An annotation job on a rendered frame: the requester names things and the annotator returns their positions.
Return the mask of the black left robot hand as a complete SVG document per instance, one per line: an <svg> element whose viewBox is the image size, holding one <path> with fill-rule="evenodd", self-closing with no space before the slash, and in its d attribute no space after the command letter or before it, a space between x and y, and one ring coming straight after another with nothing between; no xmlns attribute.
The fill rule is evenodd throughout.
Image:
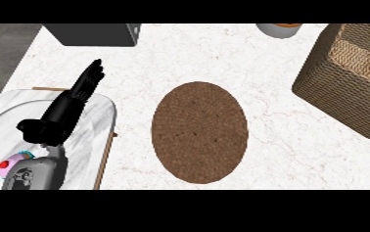
<svg viewBox="0 0 370 232"><path fill-rule="evenodd" d="M46 146L56 146L65 142L103 77L102 60L96 59L72 88L57 95L41 118L23 119L18 123L16 128L22 131L26 142Z"/></svg>

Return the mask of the brown oval placemat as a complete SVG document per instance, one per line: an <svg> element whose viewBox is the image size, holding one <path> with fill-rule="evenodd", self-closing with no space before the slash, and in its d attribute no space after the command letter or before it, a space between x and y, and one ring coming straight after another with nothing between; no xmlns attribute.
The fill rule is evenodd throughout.
<svg viewBox="0 0 370 232"><path fill-rule="evenodd" d="M152 144L163 168L180 180L221 180L242 161L247 138L245 112L225 89L196 81L166 94L153 114Z"/></svg>

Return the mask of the brown wicker basket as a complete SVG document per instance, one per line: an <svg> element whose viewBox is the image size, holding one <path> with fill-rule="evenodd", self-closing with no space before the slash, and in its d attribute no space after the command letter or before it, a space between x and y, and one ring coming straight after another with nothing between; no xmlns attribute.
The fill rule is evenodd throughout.
<svg viewBox="0 0 370 232"><path fill-rule="evenodd" d="M330 23L292 92L370 139L370 23Z"/></svg>

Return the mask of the white marble cutting board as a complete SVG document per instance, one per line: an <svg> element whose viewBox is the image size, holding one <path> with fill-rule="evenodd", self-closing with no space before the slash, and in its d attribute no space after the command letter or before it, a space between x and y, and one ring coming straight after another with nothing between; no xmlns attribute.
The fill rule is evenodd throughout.
<svg viewBox="0 0 370 232"><path fill-rule="evenodd" d="M35 157L47 150L23 141L16 128L20 120L40 118L59 91L19 89L0 93L0 162L19 151L29 151ZM93 190L99 188L110 147L116 110L112 100L94 94L85 104L74 132L63 147L68 168L62 190Z"/></svg>

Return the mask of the dark grey box appliance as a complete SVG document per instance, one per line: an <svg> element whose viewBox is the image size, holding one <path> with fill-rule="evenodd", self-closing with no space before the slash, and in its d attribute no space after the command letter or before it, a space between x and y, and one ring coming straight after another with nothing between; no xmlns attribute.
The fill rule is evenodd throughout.
<svg viewBox="0 0 370 232"><path fill-rule="evenodd" d="M65 46L134 47L140 23L46 23L44 28Z"/></svg>

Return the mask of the grey cup with orange content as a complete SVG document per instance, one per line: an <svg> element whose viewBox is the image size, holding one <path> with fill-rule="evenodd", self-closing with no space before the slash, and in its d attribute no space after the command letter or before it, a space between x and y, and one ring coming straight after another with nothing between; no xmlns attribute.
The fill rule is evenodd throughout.
<svg viewBox="0 0 370 232"><path fill-rule="evenodd" d="M259 31L273 38L290 38L299 28L299 23L258 23Z"/></svg>

